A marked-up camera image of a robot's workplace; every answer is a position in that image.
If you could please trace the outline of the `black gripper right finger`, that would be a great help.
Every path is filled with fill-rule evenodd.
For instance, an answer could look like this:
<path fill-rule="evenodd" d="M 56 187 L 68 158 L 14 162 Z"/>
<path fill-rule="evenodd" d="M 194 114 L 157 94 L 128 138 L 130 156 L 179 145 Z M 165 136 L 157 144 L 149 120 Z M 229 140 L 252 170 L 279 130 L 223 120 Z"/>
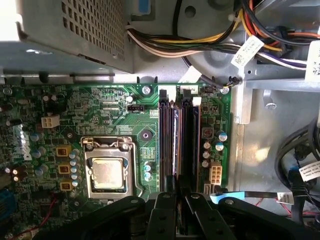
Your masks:
<path fill-rule="evenodd" d="M 217 204 L 178 181 L 186 230 L 194 224 L 205 240 L 318 240 L 320 233 L 243 200 L 226 197 Z"/>

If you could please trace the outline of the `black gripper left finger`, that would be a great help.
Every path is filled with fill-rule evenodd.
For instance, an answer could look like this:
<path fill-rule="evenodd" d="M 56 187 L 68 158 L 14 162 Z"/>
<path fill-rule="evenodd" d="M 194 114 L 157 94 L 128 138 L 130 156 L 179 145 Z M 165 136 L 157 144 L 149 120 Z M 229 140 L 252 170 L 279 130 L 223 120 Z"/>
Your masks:
<path fill-rule="evenodd" d="M 173 240 L 176 237 L 176 178 L 164 179 L 155 199 L 128 196 L 56 230 L 42 231 L 36 240 Z"/>

